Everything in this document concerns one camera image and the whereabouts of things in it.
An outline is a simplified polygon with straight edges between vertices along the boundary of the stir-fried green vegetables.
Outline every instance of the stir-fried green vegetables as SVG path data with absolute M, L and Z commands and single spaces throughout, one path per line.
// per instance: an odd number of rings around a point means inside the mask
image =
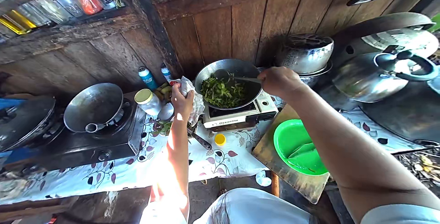
M 241 105 L 245 99 L 243 84 L 223 82 L 216 77 L 209 77 L 201 85 L 203 98 L 220 108 L 233 108 Z

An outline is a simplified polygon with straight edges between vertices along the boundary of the portable gas stove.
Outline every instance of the portable gas stove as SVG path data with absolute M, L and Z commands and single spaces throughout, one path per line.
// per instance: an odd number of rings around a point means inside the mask
M 271 96 L 262 90 L 252 103 L 239 109 L 214 109 L 205 103 L 203 126 L 213 132 L 252 128 L 260 121 L 273 119 L 277 113 Z
M 43 136 L 14 149 L 4 163 L 6 170 L 65 169 L 135 156 L 140 149 L 146 113 L 124 94 L 124 114 L 115 125 L 96 133 L 75 133 L 64 126 L 63 116 Z

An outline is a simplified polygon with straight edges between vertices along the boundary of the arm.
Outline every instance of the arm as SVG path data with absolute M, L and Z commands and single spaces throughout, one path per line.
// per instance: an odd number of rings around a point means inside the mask
M 301 117 L 355 222 L 359 223 L 369 210 L 387 204 L 440 210 L 440 200 L 428 188 L 292 70 L 270 68 L 258 78 L 266 92 L 284 99 Z
M 171 102 L 174 106 L 174 120 L 168 136 L 166 150 L 155 164 L 156 184 L 150 195 L 150 202 L 166 200 L 176 204 L 186 221 L 189 215 L 188 196 L 188 133 L 187 123 L 192 110 L 194 91 L 185 98 L 180 92 L 180 84 L 173 85 Z

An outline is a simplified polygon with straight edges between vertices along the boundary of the orange bottle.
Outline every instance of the orange bottle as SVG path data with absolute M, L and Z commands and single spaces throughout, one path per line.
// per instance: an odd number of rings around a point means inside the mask
M 79 0 L 85 14 L 92 15 L 102 10 L 99 0 Z

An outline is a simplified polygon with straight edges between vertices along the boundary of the person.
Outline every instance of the person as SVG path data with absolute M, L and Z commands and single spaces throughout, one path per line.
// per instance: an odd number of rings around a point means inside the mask
M 298 113 L 356 223 L 440 223 L 440 199 L 295 72 L 273 67 L 258 78 L 265 92 L 281 97 Z M 177 118 L 140 223 L 188 220 L 186 125 L 194 93 L 185 98 L 178 87 L 173 86 L 172 96 Z M 309 213 L 269 193 L 239 188 L 220 196 L 194 223 L 308 223 L 309 218 Z

